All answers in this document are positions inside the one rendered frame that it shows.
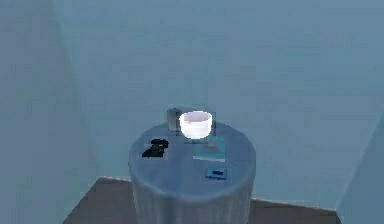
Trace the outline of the black telephone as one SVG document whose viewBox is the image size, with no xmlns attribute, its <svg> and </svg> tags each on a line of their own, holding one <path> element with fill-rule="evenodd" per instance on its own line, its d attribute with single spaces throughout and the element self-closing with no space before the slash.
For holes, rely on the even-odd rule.
<svg viewBox="0 0 384 224">
<path fill-rule="evenodd" d="M 151 147 L 142 153 L 145 158 L 164 156 L 165 150 L 168 148 L 169 142 L 166 139 L 152 139 Z"/>
</svg>

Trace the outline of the round grey-blue table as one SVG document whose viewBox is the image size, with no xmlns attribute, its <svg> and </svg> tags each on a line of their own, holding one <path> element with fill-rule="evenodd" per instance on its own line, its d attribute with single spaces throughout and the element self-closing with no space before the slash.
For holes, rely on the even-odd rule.
<svg viewBox="0 0 384 224">
<path fill-rule="evenodd" d="M 194 159 L 193 143 L 166 123 L 146 130 L 132 145 L 129 170 L 138 224 L 248 224 L 256 152 L 242 132 L 217 122 L 210 136 L 225 140 L 226 160 Z M 145 158 L 152 139 L 169 142 L 161 158 Z M 205 177 L 226 168 L 227 179 Z"/>
</svg>

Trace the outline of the teal book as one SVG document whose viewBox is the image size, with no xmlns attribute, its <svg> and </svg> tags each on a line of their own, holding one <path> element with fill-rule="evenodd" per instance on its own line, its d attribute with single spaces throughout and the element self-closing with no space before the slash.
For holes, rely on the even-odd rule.
<svg viewBox="0 0 384 224">
<path fill-rule="evenodd" d="M 225 140 L 217 136 L 208 136 L 195 141 L 192 156 L 198 160 L 224 162 L 226 160 Z"/>
</svg>

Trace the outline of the small blue card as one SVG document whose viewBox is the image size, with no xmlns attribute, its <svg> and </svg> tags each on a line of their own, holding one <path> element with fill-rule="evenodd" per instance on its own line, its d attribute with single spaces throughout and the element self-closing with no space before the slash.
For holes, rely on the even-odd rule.
<svg viewBox="0 0 384 224">
<path fill-rule="evenodd" d="M 227 169 L 226 168 L 212 168 L 208 167 L 205 172 L 205 177 L 208 179 L 226 180 Z"/>
</svg>

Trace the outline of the white bowl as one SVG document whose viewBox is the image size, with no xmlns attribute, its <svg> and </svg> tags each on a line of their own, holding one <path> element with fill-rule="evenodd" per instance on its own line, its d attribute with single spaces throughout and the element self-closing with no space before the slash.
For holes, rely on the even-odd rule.
<svg viewBox="0 0 384 224">
<path fill-rule="evenodd" d="M 205 111 L 191 111 L 179 117 L 182 134 L 193 140 L 207 137 L 212 130 L 213 117 Z"/>
</svg>

